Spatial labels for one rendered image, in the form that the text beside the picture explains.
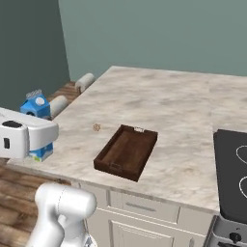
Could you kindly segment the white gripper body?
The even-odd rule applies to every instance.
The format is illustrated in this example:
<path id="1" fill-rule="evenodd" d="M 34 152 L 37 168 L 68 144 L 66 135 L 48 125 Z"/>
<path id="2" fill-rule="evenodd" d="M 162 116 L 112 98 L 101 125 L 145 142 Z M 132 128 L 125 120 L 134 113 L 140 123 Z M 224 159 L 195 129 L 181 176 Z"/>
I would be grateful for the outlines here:
<path id="1" fill-rule="evenodd" d="M 34 151 L 58 135 L 59 126 L 52 121 L 0 107 L 0 151 Z"/>

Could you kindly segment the blue milk carton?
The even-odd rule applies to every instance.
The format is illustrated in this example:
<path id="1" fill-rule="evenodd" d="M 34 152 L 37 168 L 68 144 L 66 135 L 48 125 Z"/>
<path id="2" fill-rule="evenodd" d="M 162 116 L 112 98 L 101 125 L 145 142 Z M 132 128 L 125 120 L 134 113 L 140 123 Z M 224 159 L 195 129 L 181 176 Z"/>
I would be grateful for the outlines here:
<path id="1" fill-rule="evenodd" d="M 20 112 L 41 119 L 51 119 L 50 104 L 42 94 L 41 90 L 35 90 L 26 95 L 25 101 L 20 106 Z M 50 143 L 41 149 L 30 151 L 29 155 L 36 161 L 42 162 L 52 153 L 53 144 Z"/>

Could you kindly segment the dark brown wooden tray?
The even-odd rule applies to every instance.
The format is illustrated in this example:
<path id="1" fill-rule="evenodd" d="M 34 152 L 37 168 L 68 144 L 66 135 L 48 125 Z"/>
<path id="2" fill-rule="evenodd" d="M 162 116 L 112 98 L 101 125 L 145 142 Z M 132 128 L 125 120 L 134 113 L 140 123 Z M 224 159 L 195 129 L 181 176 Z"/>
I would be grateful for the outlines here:
<path id="1" fill-rule="evenodd" d="M 138 181 L 158 133 L 122 124 L 94 159 L 96 170 L 132 181 Z"/>

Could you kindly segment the cream cupboard door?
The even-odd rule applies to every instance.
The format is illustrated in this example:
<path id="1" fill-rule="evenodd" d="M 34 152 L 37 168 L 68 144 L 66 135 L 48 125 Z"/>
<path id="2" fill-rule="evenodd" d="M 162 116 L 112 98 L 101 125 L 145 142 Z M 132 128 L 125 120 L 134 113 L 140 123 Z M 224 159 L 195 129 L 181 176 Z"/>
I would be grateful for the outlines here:
<path id="1" fill-rule="evenodd" d="M 174 238 L 111 220 L 113 247 L 173 247 Z"/>

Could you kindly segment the narrow cream drawer front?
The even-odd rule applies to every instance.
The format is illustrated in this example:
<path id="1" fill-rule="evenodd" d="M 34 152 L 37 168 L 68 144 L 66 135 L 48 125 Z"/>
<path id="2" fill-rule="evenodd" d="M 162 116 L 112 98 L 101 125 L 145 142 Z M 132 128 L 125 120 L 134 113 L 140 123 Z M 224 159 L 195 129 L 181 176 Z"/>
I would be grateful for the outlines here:
<path id="1" fill-rule="evenodd" d="M 206 235 L 212 218 L 210 213 L 182 207 L 179 211 L 178 226 L 191 233 Z"/>

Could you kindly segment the black hob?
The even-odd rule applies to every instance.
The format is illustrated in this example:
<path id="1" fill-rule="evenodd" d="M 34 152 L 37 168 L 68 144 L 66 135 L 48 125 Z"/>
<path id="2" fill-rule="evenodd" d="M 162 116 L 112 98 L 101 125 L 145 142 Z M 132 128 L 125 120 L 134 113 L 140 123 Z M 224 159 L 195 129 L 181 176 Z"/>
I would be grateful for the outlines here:
<path id="1" fill-rule="evenodd" d="M 213 140 L 221 215 L 247 224 L 247 133 L 218 129 Z"/>

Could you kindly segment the grey oven front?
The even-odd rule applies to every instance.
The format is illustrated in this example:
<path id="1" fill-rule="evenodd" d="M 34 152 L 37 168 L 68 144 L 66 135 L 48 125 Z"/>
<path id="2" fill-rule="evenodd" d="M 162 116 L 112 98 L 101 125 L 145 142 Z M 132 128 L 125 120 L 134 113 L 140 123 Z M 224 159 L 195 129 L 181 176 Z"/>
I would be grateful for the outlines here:
<path id="1" fill-rule="evenodd" d="M 230 233 L 239 233 L 241 240 L 233 243 Z M 210 227 L 204 247 L 247 247 L 247 225 L 218 215 Z"/>

